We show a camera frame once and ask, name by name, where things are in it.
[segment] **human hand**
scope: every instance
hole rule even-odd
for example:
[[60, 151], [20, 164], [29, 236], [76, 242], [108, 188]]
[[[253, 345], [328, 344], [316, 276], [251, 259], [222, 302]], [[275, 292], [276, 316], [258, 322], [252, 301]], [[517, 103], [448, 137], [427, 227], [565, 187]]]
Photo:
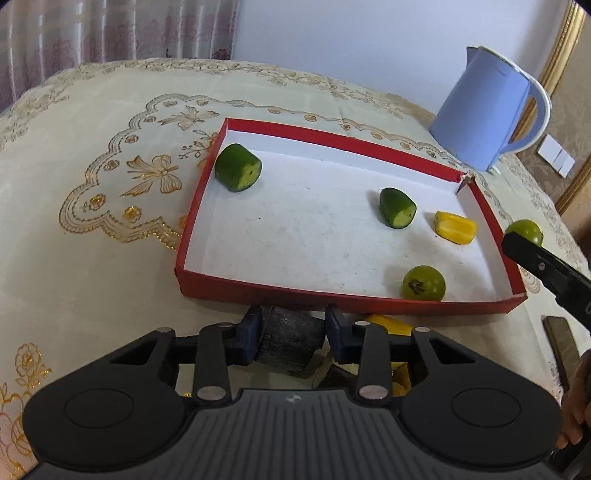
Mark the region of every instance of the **human hand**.
[[586, 351], [579, 361], [570, 390], [562, 398], [562, 430], [556, 448], [563, 449], [569, 443], [576, 445], [583, 438], [582, 425], [591, 426], [591, 403], [586, 394], [587, 379], [591, 372], [591, 350]]

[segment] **green tomato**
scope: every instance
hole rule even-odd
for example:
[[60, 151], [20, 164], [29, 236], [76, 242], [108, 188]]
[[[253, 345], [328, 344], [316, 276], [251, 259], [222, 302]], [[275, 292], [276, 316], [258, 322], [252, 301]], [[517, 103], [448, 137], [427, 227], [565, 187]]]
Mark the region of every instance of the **green tomato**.
[[505, 234], [517, 232], [522, 237], [527, 238], [530, 242], [535, 243], [538, 247], [542, 246], [544, 241], [544, 234], [540, 227], [531, 220], [517, 220], [507, 227]]
[[439, 270], [419, 265], [404, 276], [400, 295], [405, 300], [441, 301], [445, 295], [445, 279]]

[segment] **curtain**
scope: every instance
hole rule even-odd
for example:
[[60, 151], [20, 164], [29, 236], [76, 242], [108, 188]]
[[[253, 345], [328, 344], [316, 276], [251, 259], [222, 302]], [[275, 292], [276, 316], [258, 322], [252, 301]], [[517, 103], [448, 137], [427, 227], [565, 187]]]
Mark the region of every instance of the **curtain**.
[[80, 63], [230, 59], [239, 2], [11, 0], [0, 10], [0, 112]]

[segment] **metal screw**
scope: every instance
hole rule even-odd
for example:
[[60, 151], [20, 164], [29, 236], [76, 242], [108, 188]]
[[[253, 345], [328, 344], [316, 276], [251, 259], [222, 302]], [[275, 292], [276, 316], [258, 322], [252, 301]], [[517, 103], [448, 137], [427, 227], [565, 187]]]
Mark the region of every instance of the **metal screw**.
[[224, 398], [226, 396], [226, 391], [217, 385], [208, 385], [207, 387], [201, 387], [197, 390], [197, 396], [201, 398], [201, 400], [216, 401]]
[[388, 390], [382, 385], [365, 385], [359, 389], [359, 395], [367, 400], [381, 400], [388, 396]]

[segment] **finger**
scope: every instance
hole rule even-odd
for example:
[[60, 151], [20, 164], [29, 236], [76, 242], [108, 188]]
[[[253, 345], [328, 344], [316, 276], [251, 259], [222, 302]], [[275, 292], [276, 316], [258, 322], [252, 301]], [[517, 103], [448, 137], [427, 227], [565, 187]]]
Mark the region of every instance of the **finger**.
[[585, 423], [591, 427], [591, 403], [585, 409]]
[[563, 412], [569, 411], [577, 423], [585, 421], [585, 408], [587, 407], [587, 395], [585, 395], [584, 384], [581, 381], [573, 382], [569, 396], [563, 403]]
[[558, 440], [556, 440], [556, 443], [554, 444], [554, 446], [558, 449], [558, 450], [562, 450], [564, 447], [566, 447], [569, 444], [569, 439], [566, 437], [566, 435], [564, 433], [561, 433], [558, 436]]
[[562, 425], [562, 433], [565, 434], [570, 443], [577, 445], [583, 438], [583, 429], [572, 415], [565, 415]]

